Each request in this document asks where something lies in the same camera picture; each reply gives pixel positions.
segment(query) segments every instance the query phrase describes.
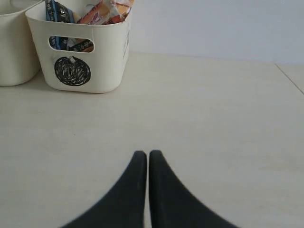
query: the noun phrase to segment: white floor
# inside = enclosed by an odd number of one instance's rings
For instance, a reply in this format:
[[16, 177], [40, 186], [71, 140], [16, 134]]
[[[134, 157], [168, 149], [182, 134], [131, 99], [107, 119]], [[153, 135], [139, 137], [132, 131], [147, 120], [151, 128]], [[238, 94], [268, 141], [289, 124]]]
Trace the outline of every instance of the white floor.
[[[304, 67], [280, 68], [304, 89]], [[57, 91], [39, 75], [0, 88], [0, 107], [3, 228], [67, 223], [152, 149], [236, 225], [303, 227], [304, 95], [275, 64], [131, 54], [111, 93]]]

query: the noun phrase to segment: white plastic basket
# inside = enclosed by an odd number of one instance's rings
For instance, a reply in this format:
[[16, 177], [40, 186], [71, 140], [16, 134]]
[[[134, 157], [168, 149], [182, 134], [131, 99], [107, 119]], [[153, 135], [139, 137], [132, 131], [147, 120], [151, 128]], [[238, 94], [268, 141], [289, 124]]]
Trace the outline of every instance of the white plastic basket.
[[0, 86], [29, 81], [40, 64], [25, 11], [41, 0], [24, 0], [18, 9], [10, 0], [0, 0]]
[[[72, 11], [84, 15], [87, 5], [100, 0], [58, 0]], [[59, 90], [106, 93], [120, 85], [129, 54], [131, 13], [126, 21], [112, 25], [81, 25], [46, 21], [45, 3], [26, 12], [46, 83]], [[84, 38], [94, 44], [90, 53], [55, 50], [49, 44], [51, 36]], [[55, 64], [62, 59], [86, 64], [89, 80], [67, 85], [55, 72]], [[72, 80], [77, 76], [70, 75]]]

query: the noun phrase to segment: black drawing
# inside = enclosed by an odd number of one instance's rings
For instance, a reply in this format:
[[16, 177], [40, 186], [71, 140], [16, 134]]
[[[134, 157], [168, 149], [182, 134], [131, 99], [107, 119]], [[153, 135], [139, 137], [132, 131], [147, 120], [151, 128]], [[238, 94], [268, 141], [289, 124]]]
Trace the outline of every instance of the black drawing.
[[91, 79], [89, 66], [76, 57], [62, 57], [55, 63], [57, 78], [68, 86], [82, 86]]

